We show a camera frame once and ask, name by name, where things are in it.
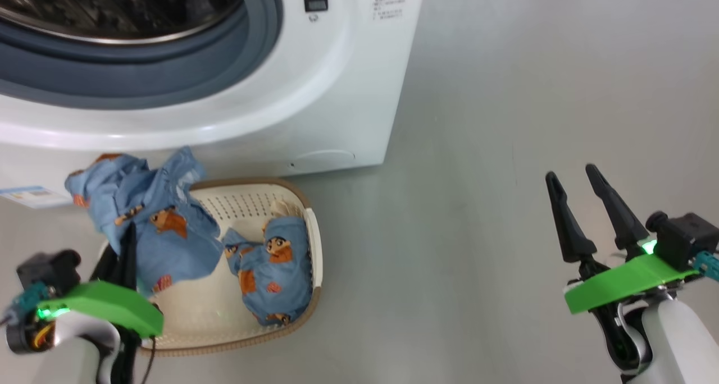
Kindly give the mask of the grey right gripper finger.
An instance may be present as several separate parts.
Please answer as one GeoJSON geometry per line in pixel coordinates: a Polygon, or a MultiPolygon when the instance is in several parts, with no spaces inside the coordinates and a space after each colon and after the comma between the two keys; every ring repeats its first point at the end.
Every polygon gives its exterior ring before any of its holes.
{"type": "Polygon", "coordinates": [[[608,180],[592,163],[585,166],[586,176],[596,197],[604,204],[609,221],[615,233],[616,248],[626,252],[628,258],[636,258],[647,253],[642,244],[647,243],[649,233],[639,221],[631,208],[622,200],[619,193],[609,184],[608,180]]]}
{"type": "Polygon", "coordinates": [[[550,171],[545,176],[550,207],[564,262],[574,263],[590,259],[597,252],[595,243],[586,238],[567,202],[567,193],[559,177],[550,171]]]}

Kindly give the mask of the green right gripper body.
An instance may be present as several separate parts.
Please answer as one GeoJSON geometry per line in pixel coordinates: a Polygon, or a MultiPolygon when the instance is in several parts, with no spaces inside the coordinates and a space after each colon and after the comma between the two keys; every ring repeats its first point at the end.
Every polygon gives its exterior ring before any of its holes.
{"type": "Polygon", "coordinates": [[[568,289],[565,302],[572,314],[588,312],[698,274],[693,268],[678,271],[654,254],[644,254],[568,289]]]}

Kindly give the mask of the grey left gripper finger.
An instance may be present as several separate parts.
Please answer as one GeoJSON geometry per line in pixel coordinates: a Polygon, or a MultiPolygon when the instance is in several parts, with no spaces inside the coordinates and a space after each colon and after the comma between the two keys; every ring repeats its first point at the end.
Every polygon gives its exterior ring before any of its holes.
{"type": "Polygon", "coordinates": [[[121,271],[118,254],[110,244],[106,244],[88,281],[105,281],[109,284],[122,285],[121,271]]]}
{"type": "Polygon", "coordinates": [[[136,225],[131,222],[120,241],[119,285],[133,291],[137,290],[136,250],[136,225]]]}

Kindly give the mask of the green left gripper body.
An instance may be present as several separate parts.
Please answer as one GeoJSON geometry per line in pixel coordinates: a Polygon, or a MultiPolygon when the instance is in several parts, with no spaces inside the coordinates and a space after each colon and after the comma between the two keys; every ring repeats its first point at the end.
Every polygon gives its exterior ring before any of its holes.
{"type": "Polygon", "coordinates": [[[7,345],[15,354],[43,353],[74,336],[97,335],[112,346],[116,331],[153,339],[163,326],[163,314],[149,300],[105,281],[74,285],[67,292],[33,282],[6,310],[7,345]]]}

